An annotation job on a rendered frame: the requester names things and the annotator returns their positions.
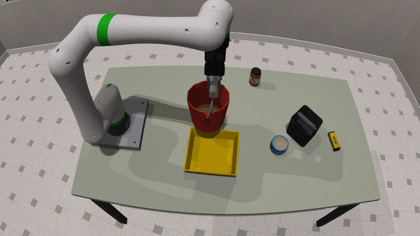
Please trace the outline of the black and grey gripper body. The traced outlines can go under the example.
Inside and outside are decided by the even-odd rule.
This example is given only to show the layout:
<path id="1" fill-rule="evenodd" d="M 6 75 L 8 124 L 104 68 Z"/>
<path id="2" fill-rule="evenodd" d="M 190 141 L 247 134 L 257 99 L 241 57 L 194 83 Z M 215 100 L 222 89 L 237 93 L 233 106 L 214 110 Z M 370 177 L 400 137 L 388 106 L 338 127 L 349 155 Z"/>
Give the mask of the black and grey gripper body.
<path id="1" fill-rule="evenodd" d="M 226 49 L 230 41 L 232 39 L 228 36 L 218 49 L 205 52 L 204 74 L 206 76 L 224 76 Z"/>

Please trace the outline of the paprika spice jar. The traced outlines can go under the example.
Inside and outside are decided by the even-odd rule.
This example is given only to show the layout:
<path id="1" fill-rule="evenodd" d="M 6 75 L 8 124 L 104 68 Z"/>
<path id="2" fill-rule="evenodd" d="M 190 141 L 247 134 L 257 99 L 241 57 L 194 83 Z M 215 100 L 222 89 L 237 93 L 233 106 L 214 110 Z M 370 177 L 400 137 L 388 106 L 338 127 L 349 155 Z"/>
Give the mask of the paprika spice jar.
<path id="1" fill-rule="evenodd" d="M 261 69 L 254 67 L 250 73 L 249 83 L 251 86 L 258 86 L 261 80 Z"/>

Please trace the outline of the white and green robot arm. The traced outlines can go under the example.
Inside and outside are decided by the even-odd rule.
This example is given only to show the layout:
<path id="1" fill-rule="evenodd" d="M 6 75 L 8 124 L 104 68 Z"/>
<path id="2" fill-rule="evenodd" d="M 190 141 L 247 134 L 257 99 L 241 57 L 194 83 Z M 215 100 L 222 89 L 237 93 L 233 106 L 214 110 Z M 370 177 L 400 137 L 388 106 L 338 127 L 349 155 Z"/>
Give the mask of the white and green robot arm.
<path id="1" fill-rule="evenodd" d="M 119 136 L 130 127 L 117 86 L 106 84 L 92 99 L 83 63 L 94 47 L 165 44 L 209 52 L 230 34 L 234 11 L 225 0 L 208 0 L 197 17 L 90 14 L 52 50 L 49 70 L 68 100 L 83 139 L 100 143 L 106 133 Z"/>

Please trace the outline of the yellow pocket level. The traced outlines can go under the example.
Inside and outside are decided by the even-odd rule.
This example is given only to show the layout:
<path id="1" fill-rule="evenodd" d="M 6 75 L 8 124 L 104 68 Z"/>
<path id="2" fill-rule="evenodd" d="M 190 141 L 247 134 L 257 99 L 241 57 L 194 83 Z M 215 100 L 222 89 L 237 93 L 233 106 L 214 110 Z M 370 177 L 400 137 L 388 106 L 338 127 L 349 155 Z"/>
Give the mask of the yellow pocket level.
<path id="1" fill-rule="evenodd" d="M 329 140 L 330 140 L 330 143 L 331 143 L 331 146 L 332 146 L 333 151 L 340 150 L 340 145 L 338 143 L 338 140 L 337 140 L 337 137 L 335 135 L 335 132 L 334 131 L 329 132 L 328 133 L 328 137 L 329 137 Z"/>

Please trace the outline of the yellow square tray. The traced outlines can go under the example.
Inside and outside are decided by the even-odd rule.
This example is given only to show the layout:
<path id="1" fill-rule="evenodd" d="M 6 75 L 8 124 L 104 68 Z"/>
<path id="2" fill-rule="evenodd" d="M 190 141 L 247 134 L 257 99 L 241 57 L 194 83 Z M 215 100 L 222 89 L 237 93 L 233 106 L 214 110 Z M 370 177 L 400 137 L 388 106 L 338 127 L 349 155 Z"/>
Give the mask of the yellow square tray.
<path id="1" fill-rule="evenodd" d="M 215 176 L 236 176 L 240 132 L 201 132 L 190 127 L 184 171 Z"/>

